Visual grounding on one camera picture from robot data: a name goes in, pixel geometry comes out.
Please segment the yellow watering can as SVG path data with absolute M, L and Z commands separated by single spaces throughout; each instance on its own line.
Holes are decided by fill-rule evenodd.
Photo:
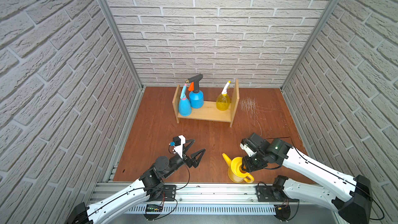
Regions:
M 255 181 L 254 177 L 248 173 L 243 171 L 241 166 L 243 165 L 242 157 L 235 157 L 234 159 L 230 159 L 227 154 L 222 154 L 225 162 L 228 165 L 228 177 L 234 183 L 253 183 Z

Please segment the light blue pink spray bottle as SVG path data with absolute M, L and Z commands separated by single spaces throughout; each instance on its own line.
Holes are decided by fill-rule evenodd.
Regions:
M 184 84 L 181 90 L 180 100 L 178 103 L 178 112 L 181 116 L 186 117 L 192 113 L 191 104 L 186 96 L 187 84 Z

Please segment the wooden shelf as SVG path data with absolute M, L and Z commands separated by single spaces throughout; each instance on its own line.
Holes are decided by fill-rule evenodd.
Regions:
M 235 80 L 235 87 L 231 96 L 231 104 L 226 111 L 220 111 L 216 108 L 216 102 L 204 101 L 204 105 L 199 109 L 192 109 L 192 113 L 189 116 L 182 116 L 178 111 L 178 105 L 180 102 L 181 86 L 177 85 L 175 90 L 172 105 L 177 123 L 182 119 L 194 119 L 194 120 L 206 120 L 206 121 L 218 121 L 230 123 L 230 128 L 233 125 L 235 114 L 239 103 L 239 82 Z

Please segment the blue grey pressure sprayer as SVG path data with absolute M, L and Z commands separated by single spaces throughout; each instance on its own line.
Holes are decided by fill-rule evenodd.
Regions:
M 203 74 L 197 74 L 191 78 L 188 78 L 185 83 L 190 84 L 188 91 L 189 93 L 189 101 L 191 107 L 194 109 L 199 109 L 204 105 L 204 94 L 200 90 L 199 82 L 203 79 Z

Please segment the yellow spray bottle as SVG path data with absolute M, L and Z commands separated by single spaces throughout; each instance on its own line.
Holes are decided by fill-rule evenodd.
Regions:
M 225 84 L 223 90 L 221 91 L 221 94 L 217 97 L 216 108 L 220 111 L 226 111 L 231 104 L 231 99 L 228 96 L 228 88 L 230 83 L 231 81 L 228 81 Z

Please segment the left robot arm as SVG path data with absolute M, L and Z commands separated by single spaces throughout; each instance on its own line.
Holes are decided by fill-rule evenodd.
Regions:
M 166 185 L 163 180 L 170 177 L 181 167 L 189 169 L 199 166 L 206 149 L 201 149 L 191 156 L 187 155 L 186 152 L 194 143 L 194 139 L 186 141 L 182 135 L 174 137 L 170 143 L 170 146 L 174 147 L 174 155 L 171 158 L 158 157 L 140 178 L 104 200 L 90 205 L 85 203 L 76 205 L 65 223 L 108 224 L 141 203 L 156 200 L 164 201 L 167 198 L 175 200 L 176 191 L 184 187 L 178 188 L 175 185 Z

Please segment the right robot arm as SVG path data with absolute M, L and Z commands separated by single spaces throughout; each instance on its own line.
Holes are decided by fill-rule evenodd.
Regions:
M 286 167 L 313 181 L 306 184 L 287 176 L 276 177 L 271 186 L 265 186 L 276 201 L 302 200 L 332 210 L 350 224 L 370 222 L 372 187 L 365 176 L 336 171 L 281 139 L 268 142 L 252 133 L 241 140 L 240 147 L 246 152 L 241 166 L 245 172 L 268 170 L 275 163 L 277 168 Z

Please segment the left green circuit board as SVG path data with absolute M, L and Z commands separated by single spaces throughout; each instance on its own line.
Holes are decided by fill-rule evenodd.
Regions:
M 147 204 L 145 208 L 145 213 L 161 213 L 163 212 L 163 205 L 158 204 Z

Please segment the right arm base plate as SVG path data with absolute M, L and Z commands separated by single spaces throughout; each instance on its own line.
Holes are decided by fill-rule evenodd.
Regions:
M 269 185 L 255 186 L 258 202 L 299 202 L 298 199 L 288 198 L 282 191 L 273 189 Z

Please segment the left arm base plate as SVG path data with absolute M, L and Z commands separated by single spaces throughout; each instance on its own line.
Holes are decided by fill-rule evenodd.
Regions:
M 158 202 L 174 202 L 176 196 L 177 185 L 166 184 L 158 192 L 155 201 Z

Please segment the aluminium front rail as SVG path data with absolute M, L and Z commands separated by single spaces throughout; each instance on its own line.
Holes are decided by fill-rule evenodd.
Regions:
M 316 184 L 305 184 L 288 180 L 283 193 L 291 199 L 312 205 L 334 209 L 331 203 L 336 198 L 331 191 Z M 218 183 L 173 183 L 177 185 L 175 200 L 182 204 L 279 204 L 281 202 L 258 202 L 255 186 L 258 184 Z

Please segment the left corner aluminium post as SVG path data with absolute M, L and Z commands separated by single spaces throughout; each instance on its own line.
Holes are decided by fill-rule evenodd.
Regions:
M 110 28 L 113 36 L 114 36 L 116 44 L 118 45 L 118 47 L 119 47 L 119 49 L 121 51 L 121 54 L 122 54 L 124 60 L 127 63 L 127 67 L 129 68 L 135 83 L 137 84 L 139 90 L 143 91 L 144 90 L 144 85 L 141 82 L 140 77 L 139 77 L 139 75 L 138 75 L 138 73 L 137 73 L 137 71 L 136 71 L 136 69 L 134 67 L 134 64 L 132 62 L 130 54 L 129 54 L 129 52 L 127 50 L 127 47 L 125 45 L 125 42 L 124 42 L 124 40 L 122 38 L 121 32 L 118 29 L 118 26 L 116 24 L 115 18 L 114 18 L 113 14 L 112 14 L 112 11 L 110 9 L 110 6 L 109 6 L 107 0 L 97 0 L 97 1 L 98 1 L 98 5 L 99 5 L 100 9 L 103 12 L 105 20 L 107 21 L 107 23 L 109 25 L 109 28 Z

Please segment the corner aluminium post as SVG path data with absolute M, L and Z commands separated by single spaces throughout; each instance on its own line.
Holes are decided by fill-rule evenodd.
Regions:
M 308 40 L 306 41 L 304 47 L 302 48 L 297 59 L 295 60 L 289 74 L 287 75 L 283 85 L 281 86 L 280 90 L 282 93 L 284 93 L 287 90 L 289 83 L 292 81 L 293 75 L 299 69 L 299 66 L 301 65 L 303 59 L 305 58 L 306 54 L 312 47 L 314 41 L 316 40 L 316 38 L 318 37 L 320 32 L 323 30 L 324 26 L 326 25 L 327 21 L 329 20 L 330 16 L 332 15 L 333 10 L 335 9 L 335 7 L 337 6 L 337 4 L 339 2 L 340 2 L 340 0 L 329 0 L 328 1 L 324 11 L 322 12 L 314 29 L 312 30 Z
M 125 42 L 124 42 L 124 40 L 122 38 L 121 32 L 118 29 L 118 26 L 116 24 L 115 18 L 114 18 L 113 14 L 112 14 L 112 11 L 110 9 L 110 6 L 109 6 L 107 0 L 97 0 L 97 1 L 98 1 L 98 5 L 99 5 L 100 9 L 103 12 L 105 20 L 107 21 L 107 23 L 109 25 L 109 28 L 110 28 L 113 36 L 114 36 L 116 44 L 118 45 L 118 47 L 119 47 L 119 49 L 121 51 L 121 54 L 122 54 L 124 60 L 127 63 L 127 67 L 129 68 L 135 83 L 137 84 L 139 90 L 143 91 L 144 90 L 144 85 L 141 82 L 140 77 L 139 77 L 139 75 L 138 75 L 138 73 L 137 73 L 137 71 L 136 71 L 136 69 L 134 67 L 134 64 L 132 62 L 130 54 L 129 54 L 129 52 L 127 50 L 127 47 L 125 45 Z

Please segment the right corner aluminium post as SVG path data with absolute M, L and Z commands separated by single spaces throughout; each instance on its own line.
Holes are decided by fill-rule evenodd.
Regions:
M 282 93 L 284 93 L 287 90 L 289 83 L 292 81 L 293 75 L 299 69 L 299 66 L 301 65 L 303 59 L 305 58 L 306 54 L 312 47 L 314 41 L 316 40 L 316 38 L 318 37 L 320 32 L 323 30 L 324 26 L 326 25 L 327 21 L 329 20 L 330 16 L 332 15 L 333 10 L 335 9 L 335 7 L 337 6 L 337 4 L 339 2 L 340 2 L 340 0 L 329 0 L 328 1 L 324 11 L 322 12 L 314 29 L 312 30 L 308 40 L 306 41 L 304 47 L 302 48 L 297 59 L 295 60 L 289 74 L 287 75 L 283 85 L 281 86 L 280 90 Z

